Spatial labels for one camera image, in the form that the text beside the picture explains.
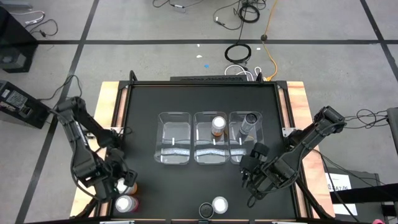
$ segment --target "clear plastic container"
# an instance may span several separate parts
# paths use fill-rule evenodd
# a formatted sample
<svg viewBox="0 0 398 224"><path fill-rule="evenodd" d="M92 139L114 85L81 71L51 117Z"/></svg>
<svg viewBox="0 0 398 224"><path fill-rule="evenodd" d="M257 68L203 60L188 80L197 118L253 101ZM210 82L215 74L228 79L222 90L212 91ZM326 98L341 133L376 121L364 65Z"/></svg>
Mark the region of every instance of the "clear plastic container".
<svg viewBox="0 0 398 224"><path fill-rule="evenodd" d="M241 126L247 114L254 114L257 118L254 126L248 131L248 134L242 134ZM229 114L229 152L231 162L239 164L242 156L250 153L255 143L264 143L262 135L262 115L253 111L237 111Z"/></svg>
<svg viewBox="0 0 398 224"><path fill-rule="evenodd" d="M211 122L217 116L227 123L224 112L199 112L193 116L194 158L199 164L223 164L229 159L227 125L222 135L216 137L211 133Z"/></svg>
<svg viewBox="0 0 398 224"><path fill-rule="evenodd" d="M163 112L157 120L155 160L163 164L187 164L191 152L191 115Z"/></svg>

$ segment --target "black ring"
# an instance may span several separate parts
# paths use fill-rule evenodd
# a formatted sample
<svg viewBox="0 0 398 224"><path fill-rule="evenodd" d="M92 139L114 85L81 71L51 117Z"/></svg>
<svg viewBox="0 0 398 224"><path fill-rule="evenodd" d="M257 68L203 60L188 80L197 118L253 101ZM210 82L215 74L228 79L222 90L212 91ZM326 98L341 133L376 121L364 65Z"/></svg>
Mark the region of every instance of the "black ring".
<svg viewBox="0 0 398 224"><path fill-rule="evenodd" d="M242 12L243 12L243 9L244 9L244 8L245 8L246 10L247 10L247 8L253 9L254 12L257 14L257 17L256 17L255 19L253 19L253 20L247 20L247 19L245 19L244 16L242 15ZM239 16L239 18L241 18L241 20L242 20L243 22L255 23L255 22L257 22L257 21L260 19L260 11L258 10L258 8L254 7L252 4L243 4L242 7L239 9L239 14L238 14L238 16Z"/></svg>
<svg viewBox="0 0 398 224"><path fill-rule="evenodd" d="M244 57L244 58L242 58L242 59L238 59L238 60L233 60L233 59L229 58L229 57L228 57L228 52L229 52L229 50L231 50L232 48L237 47L237 46L242 46L242 47L247 48L247 50L248 50L248 56L246 56L246 57ZM226 59L226 60L228 60L228 61L230 61L230 62L232 62L232 63L235 63L235 64L237 64L237 63L244 63L244 62L247 62L247 61L250 59L250 57L251 57L251 48L250 48L247 44L233 44L233 45L229 46L229 47L225 50L224 56L225 56L225 59Z"/></svg>

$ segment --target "paper sign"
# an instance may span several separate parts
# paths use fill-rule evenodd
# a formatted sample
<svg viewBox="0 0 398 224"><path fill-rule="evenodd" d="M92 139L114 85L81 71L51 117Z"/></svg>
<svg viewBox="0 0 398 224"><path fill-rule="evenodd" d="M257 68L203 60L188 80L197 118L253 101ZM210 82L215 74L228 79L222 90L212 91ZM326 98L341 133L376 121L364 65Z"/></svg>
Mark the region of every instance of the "paper sign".
<svg viewBox="0 0 398 224"><path fill-rule="evenodd" d="M325 175L326 175L326 180L328 181L329 192L332 192L333 187L331 186L329 175L328 173L325 173ZM333 181L333 185L335 186L336 191L351 189L351 184L349 182L348 175L330 174L330 177ZM355 204L346 204L346 205L353 215L358 215L358 213L356 212ZM347 209L342 204L333 204L333 209L336 214L349 215Z"/></svg>

